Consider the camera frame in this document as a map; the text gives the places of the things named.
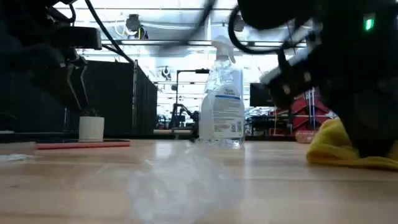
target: small white pot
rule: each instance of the small white pot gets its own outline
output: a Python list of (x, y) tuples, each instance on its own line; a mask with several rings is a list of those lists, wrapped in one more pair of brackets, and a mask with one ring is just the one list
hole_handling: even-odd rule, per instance
[(79, 141), (101, 142), (104, 140), (104, 118), (81, 116), (79, 123)]

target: microfiber cloth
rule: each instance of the microfiber cloth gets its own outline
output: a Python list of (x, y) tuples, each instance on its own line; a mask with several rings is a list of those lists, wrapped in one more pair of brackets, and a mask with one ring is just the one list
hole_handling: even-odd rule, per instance
[(314, 164), (398, 171), (398, 142), (386, 157), (360, 158), (339, 119), (325, 121), (315, 135), (307, 161)]

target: wooden table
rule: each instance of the wooden table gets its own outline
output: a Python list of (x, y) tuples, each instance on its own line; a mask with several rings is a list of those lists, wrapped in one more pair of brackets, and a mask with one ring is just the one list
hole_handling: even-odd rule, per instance
[[(131, 148), (40, 151), (33, 161), (0, 163), (0, 223), (126, 223), (129, 177), (142, 160), (186, 147), (133, 141)], [(212, 152), (243, 180), (244, 198), (195, 223), (397, 223), (398, 174), (309, 166), (307, 147), (246, 142), (244, 151)]]

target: black panel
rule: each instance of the black panel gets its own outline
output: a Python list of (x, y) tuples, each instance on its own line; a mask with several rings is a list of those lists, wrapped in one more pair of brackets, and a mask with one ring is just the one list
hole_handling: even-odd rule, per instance
[(250, 106), (275, 106), (265, 85), (250, 83)]
[[(14, 52), (21, 48), (19, 42), (7, 33), (7, 26), (0, 20), (0, 55)], [(9, 113), (11, 107), (10, 91), (13, 74), (8, 71), (7, 64), (0, 63), (0, 113)]]
[(20, 132), (63, 131), (65, 108), (33, 86), (28, 75), (13, 75), (10, 84), (10, 114)]
[(152, 134), (156, 127), (157, 87), (136, 66), (133, 126), (137, 134)]
[(11, 73), (0, 68), (0, 130), (15, 130), (16, 122), (10, 117), (10, 84)]
[[(134, 70), (131, 64), (88, 61), (84, 74), (90, 107), (105, 118), (105, 134), (131, 133), (132, 88)], [(79, 114), (69, 117), (69, 131), (78, 131)]]

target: wire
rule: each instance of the wire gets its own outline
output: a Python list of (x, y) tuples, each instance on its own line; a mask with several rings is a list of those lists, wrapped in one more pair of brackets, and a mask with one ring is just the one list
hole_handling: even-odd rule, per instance
[[(287, 26), (287, 31), (289, 32), (290, 43), (292, 43), (293, 42), (293, 36), (292, 36), (291, 31), (290, 31), (289, 23), (287, 23), (286, 26)], [(294, 51), (294, 54), (296, 54), (296, 48), (295, 47), (293, 48), (293, 51)]]
[(125, 31), (126, 31), (126, 23), (124, 23), (124, 25), (123, 25), (123, 32), (122, 33), (120, 33), (119, 31), (118, 31), (118, 20), (115, 20), (114, 21), (114, 31), (119, 35), (119, 36), (124, 36), (124, 33), (125, 33)]
[(53, 17), (54, 19), (56, 19), (56, 20), (59, 20), (59, 21), (62, 21), (62, 22), (66, 22), (66, 23), (72, 23), (72, 24), (74, 24), (75, 23), (75, 21), (76, 21), (76, 10), (75, 10), (75, 8), (73, 7), (73, 4), (70, 4), (69, 5), (69, 8), (70, 8), (70, 11), (71, 11), (71, 13), (72, 13), (72, 16), (71, 16), (71, 18), (67, 18), (67, 17), (65, 17), (64, 15), (60, 15), (60, 13), (55, 9), (55, 8), (53, 8), (53, 7), (50, 7), (49, 9), (48, 9), (48, 14), (51, 16), (51, 17)]
[(119, 44), (113, 39), (112, 35), (109, 33), (109, 31), (106, 29), (106, 27), (104, 26), (104, 24), (102, 23), (100, 17), (98, 17), (92, 3), (90, 0), (85, 0), (86, 4), (87, 4), (87, 8), (88, 10), (91, 12), (91, 14), (93, 15), (95, 21), (98, 23), (99, 27), (101, 28), (101, 30), (104, 32), (105, 36), (108, 38), (108, 40), (112, 43), (112, 45), (114, 46), (115, 50), (114, 52), (117, 53), (118, 55), (124, 57), (129, 63), (134, 64), (134, 61), (127, 56), (123, 50), (120, 48)]
[(119, 54), (119, 52), (114, 47), (111, 47), (111, 46), (108, 46), (108, 45), (104, 45), (104, 44), (102, 45), (102, 47), (107, 49), (107, 50), (110, 50), (110, 51), (112, 51), (114, 53)]
[[(243, 45), (242, 43), (240, 43), (240, 41), (238, 40), (238, 38), (236, 37), (235, 31), (234, 31), (234, 23), (235, 20), (238, 16), (238, 12), (239, 12), (239, 5), (235, 6), (235, 8), (232, 10), (231, 14), (229, 15), (229, 21), (228, 21), (228, 35), (229, 38), (231, 39), (232, 44), (238, 48), (239, 50), (242, 50), (244, 53), (247, 54), (253, 54), (253, 55), (260, 55), (260, 54), (274, 54), (274, 53), (283, 53), (283, 50), (286, 49), (291, 49), (296, 47), (299, 43), (301, 43), (301, 41), (303, 41), (303, 39), (299, 40), (296, 43), (290, 43), (288, 41), (289, 36), (284, 40), (282, 46), (280, 46), (279, 48), (274, 48), (274, 49), (270, 49), (270, 50), (254, 50), (254, 49), (250, 49), (248, 47), (246, 47), (245, 45)], [(299, 19), (297, 20), (297, 22), (295, 23), (294, 26), (294, 30), (293, 30), (293, 34), (297, 31), (297, 29), (304, 24), (303, 20)]]
[(211, 10), (213, 10), (214, 5), (216, 4), (216, 0), (207, 0), (205, 6), (203, 7), (203, 13), (199, 19), (198, 24), (193, 28), (192, 32), (186, 35), (185, 37), (181, 38), (180, 41), (177, 43), (165, 44), (162, 46), (163, 49), (181, 46), (181, 45), (188, 45), (189, 40), (192, 39), (197, 33), (199, 33), (200, 28), (205, 25), (207, 18), (210, 15)]
[[(293, 34), (296, 33), (298, 31), (298, 29), (302, 25), (304, 25), (305, 21), (307, 21), (308, 19), (309, 19), (309, 17), (303, 17), (303, 16), (296, 18), (294, 20)], [(281, 71), (283, 71), (283, 70), (285, 70), (287, 68), (290, 68), (290, 63), (288, 63), (288, 61), (286, 60), (286, 55), (285, 55), (284, 50), (285, 49), (291, 49), (291, 48), (295, 49), (297, 44), (301, 43), (308, 36), (308, 35), (306, 35), (303, 38), (301, 38), (299, 41), (297, 41), (296, 43), (292, 44), (292, 43), (289, 42), (289, 36), (290, 36), (290, 39), (291, 39), (291, 36), (292, 36), (292, 33), (290, 33), (290, 30), (289, 30), (289, 34), (290, 35), (288, 35), (285, 38), (282, 46), (280, 47), (280, 49), (277, 52), (278, 64), (279, 64), (279, 68), (280, 68)]]

